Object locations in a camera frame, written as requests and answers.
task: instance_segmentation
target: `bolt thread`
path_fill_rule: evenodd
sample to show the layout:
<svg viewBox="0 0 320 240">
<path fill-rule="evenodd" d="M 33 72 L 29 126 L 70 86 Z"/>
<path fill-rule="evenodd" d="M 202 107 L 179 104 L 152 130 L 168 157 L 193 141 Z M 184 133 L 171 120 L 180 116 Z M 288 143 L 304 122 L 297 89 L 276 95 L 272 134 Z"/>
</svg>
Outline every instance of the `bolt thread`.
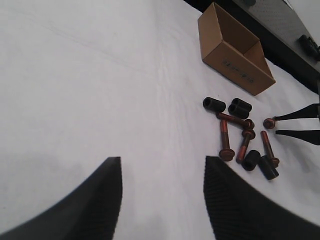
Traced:
<svg viewBox="0 0 320 240">
<path fill-rule="evenodd" d="M 269 142 L 269 138 L 268 138 L 268 134 L 266 131 L 261 131 L 261 138 L 262 138 L 262 142 L 263 142 L 266 156 L 269 159 L 273 159 L 275 157 L 275 155 L 274 155 L 274 152 L 272 151 L 272 148 L 271 148 L 271 145 Z"/>
<path fill-rule="evenodd" d="M 247 136 L 244 137 L 241 146 L 245 146 L 247 148 L 248 145 L 249 145 L 249 142 L 250 142 L 250 136 L 247 135 Z"/>
<path fill-rule="evenodd" d="M 245 155 L 247 152 L 247 148 L 248 148 L 247 146 L 240 147 L 239 152 L 238 152 L 236 159 L 235 159 L 238 164 L 241 164 L 244 161 Z"/>
<path fill-rule="evenodd" d="M 229 136 L 227 132 L 221 132 L 222 149 L 230 149 Z"/>
<path fill-rule="evenodd" d="M 221 119 L 221 120 L 226 120 L 230 123 L 234 123 L 234 124 L 237 124 L 243 128 L 249 128 L 250 126 L 250 123 L 249 122 L 246 122 L 238 117 L 235 117 L 235 116 L 230 116 L 230 115 L 227 115 L 227 114 L 224 114 L 224 113 L 221 113 L 221 112 L 218 112 L 216 114 L 216 117 L 218 119 Z"/>
<path fill-rule="evenodd" d="M 228 133 L 228 124 L 226 120 L 221 120 L 220 121 L 220 131 L 222 133 Z"/>
</svg>

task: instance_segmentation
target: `screw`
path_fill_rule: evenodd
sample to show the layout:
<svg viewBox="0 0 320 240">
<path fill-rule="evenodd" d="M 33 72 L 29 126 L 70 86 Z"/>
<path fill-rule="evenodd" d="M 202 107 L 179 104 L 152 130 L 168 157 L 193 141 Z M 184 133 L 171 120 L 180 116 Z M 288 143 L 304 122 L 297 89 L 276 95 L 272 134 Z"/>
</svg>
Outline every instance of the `screw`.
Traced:
<svg viewBox="0 0 320 240">
<path fill-rule="evenodd" d="M 249 142 L 250 140 L 256 137 L 256 133 L 251 129 L 245 129 L 242 131 L 242 136 L 243 136 L 243 141 L 235 159 L 238 164 L 241 164 L 243 162 L 247 152 Z"/>
<path fill-rule="evenodd" d="M 275 118 L 267 118 L 266 120 L 263 121 L 263 126 L 266 129 L 274 129 L 276 126 Z"/>
<path fill-rule="evenodd" d="M 266 131 L 261 131 L 261 138 L 264 146 L 264 151 L 268 159 L 271 160 L 273 166 L 277 168 L 279 166 L 279 159 L 275 157 L 274 152 L 272 151 L 269 138 Z"/>
<path fill-rule="evenodd" d="M 228 135 L 228 124 L 226 120 L 220 121 L 220 132 L 222 141 L 222 150 L 219 152 L 219 156 L 223 161 L 229 162 L 235 156 L 235 151 L 230 149 L 229 135 Z"/>
<path fill-rule="evenodd" d="M 230 116 L 230 115 L 227 115 L 227 114 L 224 114 L 221 112 L 217 112 L 216 117 L 218 119 L 226 120 L 230 123 L 237 124 L 237 125 L 243 127 L 243 129 L 254 129 L 254 127 L 255 127 L 255 124 L 251 119 L 242 120 L 238 117 Z"/>
</svg>

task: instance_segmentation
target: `cardboard box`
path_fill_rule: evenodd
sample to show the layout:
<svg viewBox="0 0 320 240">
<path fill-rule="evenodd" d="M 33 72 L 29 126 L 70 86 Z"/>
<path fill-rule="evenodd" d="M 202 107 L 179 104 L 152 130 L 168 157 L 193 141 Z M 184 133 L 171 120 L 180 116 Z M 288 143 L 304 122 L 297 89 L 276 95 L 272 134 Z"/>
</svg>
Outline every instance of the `cardboard box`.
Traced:
<svg viewBox="0 0 320 240">
<path fill-rule="evenodd" d="M 198 19 L 202 61 L 257 95 L 276 83 L 252 32 L 213 3 Z"/>
</svg>

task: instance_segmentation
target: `white table surface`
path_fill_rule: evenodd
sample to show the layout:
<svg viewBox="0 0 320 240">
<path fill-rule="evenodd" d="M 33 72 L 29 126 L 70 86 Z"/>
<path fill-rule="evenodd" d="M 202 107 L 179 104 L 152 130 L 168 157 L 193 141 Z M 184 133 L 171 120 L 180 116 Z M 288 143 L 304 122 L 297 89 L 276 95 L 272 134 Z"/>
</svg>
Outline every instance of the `white table surface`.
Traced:
<svg viewBox="0 0 320 240">
<path fill-rule="evenodd" d="M 268 61 L 277 83 L 253 97 L 201 61 L 200 12 L 182 0 L 0 1 L 0 233 L 65 197 L 110 156 L 121 156 L 115 240 L 212 240 L 206 155 L 219 121 L 202 100 L 252 104 L 257 138 L 267 117 L 317 95 Z M 319 120 L 278 123 L 319 129 Z M 229 126 L 237 152 L 241 130 Z M 228 165 L 288 210 L 320 225 L 320 148 L 269 132 L 280 176 Z"/>
</svg>

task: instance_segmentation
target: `black cylinder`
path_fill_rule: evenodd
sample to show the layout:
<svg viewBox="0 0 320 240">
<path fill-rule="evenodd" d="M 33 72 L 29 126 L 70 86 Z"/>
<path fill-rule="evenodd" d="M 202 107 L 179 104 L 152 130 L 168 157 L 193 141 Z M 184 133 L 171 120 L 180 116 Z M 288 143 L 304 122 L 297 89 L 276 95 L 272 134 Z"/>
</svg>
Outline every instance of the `black cylinder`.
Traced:
<svg viewBox="0 0 320 240">
<path fill-rule="evenodd" d="M 262 156 L 258 162 L 258 166 L 266 179 L 272 180 L 279 176 L 279 173 L 271 163 L 267 156 Z"/>
<path fill-rule="evenodd" d="M 240 98 L 233 99 L 231 104 L 237 105 L 243 109 L 248 110 L 249 112 L 252 110 L 252 105 L 250 103 L 247 103 L 246 101 L 241 100 Z"/>
<path fill-rule="evenodd" d="M 256 4 L 256 0 L 243 0 L 244 4 L 247 5 L 248 7 L 252 7 Z"/>
<path fill-rule="evenodd" d="M 226 110 L 226 104 L 223 101 L 219 101 L 217 99 L 206 97 L 203 100 L 203 107 L 206 110 L 213 111 L 215 113 L 222 113 Z"/>
<path fill-rule="evenodd" d="M 228 108 L 230 115 L 233 115 L 240 119 L 247 119 L 249 117 L 249 111 L 235 104 L 231 104 Z"/>
<path fill-rule="evenodd" d="M 244 158 L 243 162 L 241 163 L 244 170 L 252 171 L 257 166 L 261 155 L 256 150 L 251 150 L 246 157 Z"/>
</svg>

